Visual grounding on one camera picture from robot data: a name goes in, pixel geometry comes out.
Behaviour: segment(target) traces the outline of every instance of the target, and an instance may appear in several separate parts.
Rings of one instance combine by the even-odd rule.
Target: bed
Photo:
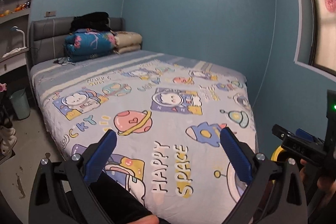
[[[32,22],[31,84],[65,159],[112,129],[105,172],[170,223],[222,223],[242,195],[219,142],[228,126],[257,149],[246,79],[211,63],[139,50],[75,65],[62,57],[72,18]],[[111,18],[112,30],[124,30]]]

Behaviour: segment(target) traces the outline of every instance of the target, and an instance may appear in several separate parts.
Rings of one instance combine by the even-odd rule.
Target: trash bin
[[[17,118],[19,120],[26,119],[30,114],[30,106],[28,104],[26,90],[22,89],[15,91],[9,99],[13,105]]]

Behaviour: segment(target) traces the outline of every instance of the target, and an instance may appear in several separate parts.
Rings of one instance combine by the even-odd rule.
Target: hand
[[[155,215],[150,215],[140,218],[137,221],[128,224],[159,224],[159,219]]]
[[[302,165],[306,165],[307,162],[305,160],[300,160],[300,163]],[[303,167],[300,171],[300,177],[303,183],[305,183],[305,180],[307,178],[307,175],[305,174],[306,167]],[[328,202],[333,197],[335,191],[336,191],[336,181],[333,181],[330,177],[327,176],[321,176],[319,180],[317,181],[317,187],[325,192],[325,196],[322,199],[321,203],[319,204],[318,208],[322,208],[328,204]]]

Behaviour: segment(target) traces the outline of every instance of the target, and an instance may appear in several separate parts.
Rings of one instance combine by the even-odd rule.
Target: floor
[[[17,217],[28,224],[30,192],[37,167],[46,156],[61,161],[56,145],[47,133],[41,112],[31,108],[28,118],[12,120],[16,130],[15,156],[0,165],[0,190]]]

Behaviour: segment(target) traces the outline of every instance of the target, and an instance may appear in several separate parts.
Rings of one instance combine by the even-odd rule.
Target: blue gripper pad
[[[304,140],[307,140],[307,141],[310,141],[310,142],[313,142],[314,139],[313,137],[308,134],[307,132],[303,131],[302,129],[298,128],[295,132],[295,136],[299,137],[299,138],[302,138]]]
[[[113,130],[109,130],[109,134],[98,146],[89,161],[86,163],[84,181],[87,185],[98,180],[116,145],[117,135]]]
[[[252,166],[239,147],[237,138],[226,128],[220,132],[220,144],[228,156],[238,178],[249,185],[252,180]]]

